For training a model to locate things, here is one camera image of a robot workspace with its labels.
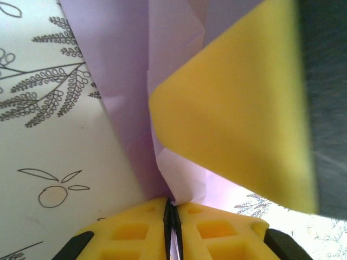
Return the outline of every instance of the leaf line drawing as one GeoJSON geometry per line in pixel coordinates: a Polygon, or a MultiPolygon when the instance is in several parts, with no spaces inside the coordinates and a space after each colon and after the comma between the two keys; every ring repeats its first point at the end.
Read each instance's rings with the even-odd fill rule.
{"type": "Polygon", "coordinates": [[[25,248],[19,249],[15,252],[12,252],[6,256],[0,257],[0,260],[25,260],[24,250],[28,248],[32,248],[33,246],[39,245],[43,243],[43,241],[35,243],[33,245],[27,246],[25,248]]]}
{"type": "Polygon", "coordinates": [[[60,181],[53,174],[35,168],[24,168],[19,169],[17,171],[31,176],[39,177],[46,180],[52,180],[60,183],[60,185],[52,185],[44,188],[43,191],[41,191],[41,193],[38,195],[38,203],[45,208],[52,209],[61,205],[67,199],[69,195],[68,191],[90,190],[90,188],[85,185],[71,185],[67,188],[65,185],[63,185],[64,183],[67,183],[68,181],[76,177],[80,172],[82,172],[82,170],[69,173],[60,181]]]}
{"type": "MultiPolygon", "coordinates": [[[[62,31],[35,36],[32,41],[34,43],[66,44],[65,47],[60,49],[62,55],[83,58],[67,19],[49,17],[48,20],[62,31]]],[[[20,93],[7,100],[0,100],[0,109],[5,110],[0,113],[0,122],[34,114],[34,117],[24,124],[27,128],[31,128],[44,122],[54,114],[62,117],[75,106],[82,90],[89,84],[91,74],[85,68],[86,62],[84,61],[22,71],[9,67],[15,59],[15,54],[7,53],[0,48],[0,84],[6,79],[22,77],[18,83],[10,88],[10,93],[27,92],[20,93]],[[4,70],[7,70],[10,75],[2,76],[1,71],[4,70]],[[31,90],[45,85],[48,85],[46,87],[48,91],[41,94],[41,96],[38,95],[38,91],[31,90]]],[[[0,94],[3,92],[4,88],[0,86],[0,94]]],[[[88,96],[101,98],[99,92],[92,92],[88,96]]]]}
{"type": "Polygon", "coordinates": [[[0,11],[14,18],[22,18],[22,11],[13,4],[0,2],[0,11]]]}
{"type": "Polygon", "coordinates": [[[249,194],[246,197],[253,200],[236,205],[235,208],[239,209],[237,214],[261,218],[268,212],[269,208],[272,205],[272,203],[268,199],[256,193],[249,194]]]}
{"type": "MultiPolygon", "coordinates": [[[[91,86],[92,86],[93,88],[96,88],[96,87],[97,87],[96,84],[95,84],[94,82],[91,84],[91,86]]],[[[88,96],[90,96],[90,97],[92,97],[92,98],[96,98],[96,99],[101,99],[101,95],[100,95],[99,91],[94,91],[94,92],[88,94],[88,96]]]]}

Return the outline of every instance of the yellow sponge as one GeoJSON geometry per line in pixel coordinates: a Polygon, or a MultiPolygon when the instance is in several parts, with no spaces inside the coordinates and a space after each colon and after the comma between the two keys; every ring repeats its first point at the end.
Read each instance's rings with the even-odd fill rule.
{"type": "Polygon", "coordinates": [[[94,236],[77,260],[166,259],[163,224],[166,200],[151,200],[80,230],[78,234],[92,231],[94,236]]]}
{"type": "Polygon", "coordinates": [[[150,97],[162,144],[294,210],[315,213],[296,1],[265,0],[150,97]]]}
{"type": "Polygon", "coordinates": [[[263,242],[269,225],[195,203],[178,207],[185,260],[279,260],[263,242]]]}

